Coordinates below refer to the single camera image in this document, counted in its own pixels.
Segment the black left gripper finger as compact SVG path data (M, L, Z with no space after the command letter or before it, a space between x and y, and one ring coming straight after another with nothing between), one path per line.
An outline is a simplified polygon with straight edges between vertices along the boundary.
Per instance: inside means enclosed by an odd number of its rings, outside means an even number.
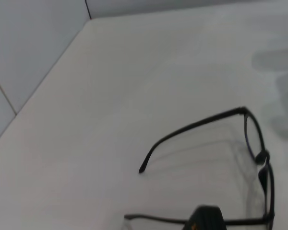
M199 206L184 224L183 230L224 230L225 221L217 206Z

